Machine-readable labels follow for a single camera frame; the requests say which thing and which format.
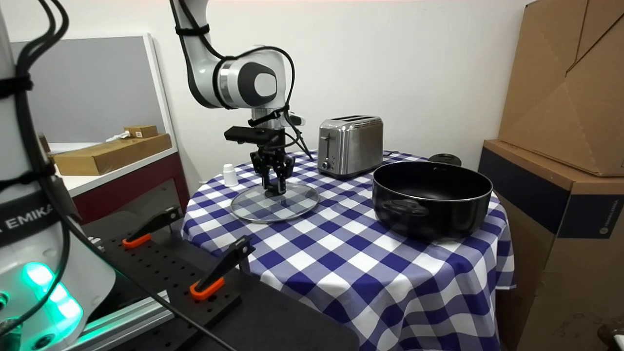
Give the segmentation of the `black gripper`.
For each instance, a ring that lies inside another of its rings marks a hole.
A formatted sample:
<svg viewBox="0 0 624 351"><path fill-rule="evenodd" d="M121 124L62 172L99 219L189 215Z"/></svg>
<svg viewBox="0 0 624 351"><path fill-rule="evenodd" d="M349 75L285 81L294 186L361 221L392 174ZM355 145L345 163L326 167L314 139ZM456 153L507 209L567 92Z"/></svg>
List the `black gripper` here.
<svg viewBox="0 0 624 351"><path fill-rule="evenodd" d="M263 178L263 190L275 196L275 182L271 172L277 174L279 194L287 194L287 178L292 170L292 161L285 153L285 133L275 130L253 130L253 128L230 128L224 133L226 141L238 145L255 145L257 151L251 153L251 165Z"/></svg>

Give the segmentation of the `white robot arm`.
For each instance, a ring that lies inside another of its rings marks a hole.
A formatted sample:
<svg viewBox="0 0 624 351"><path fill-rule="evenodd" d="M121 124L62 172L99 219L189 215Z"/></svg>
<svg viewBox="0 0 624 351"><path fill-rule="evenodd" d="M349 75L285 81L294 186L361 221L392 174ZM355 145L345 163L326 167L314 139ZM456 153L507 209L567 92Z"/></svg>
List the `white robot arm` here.
<svg viewBox="0 0 624 351"><path fill-rule="evenodd" d="M279 48L263 46L236 57L220 55L209 40L209 0L170 0L187 87L203 108L249 110L246 128L230 128L226 141L255 145L251 167L267 196L283 196L294 161L287 157L288 102L294 63Z"/></svg>

